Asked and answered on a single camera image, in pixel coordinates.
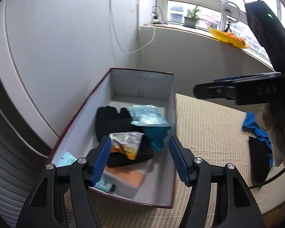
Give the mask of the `white gloved right hand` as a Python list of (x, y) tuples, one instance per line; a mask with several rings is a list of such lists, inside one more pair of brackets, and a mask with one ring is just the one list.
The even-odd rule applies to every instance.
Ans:
[(262, 105), (255, 120), (269, 136), (274, 165), (285, 167), (285, 104)]

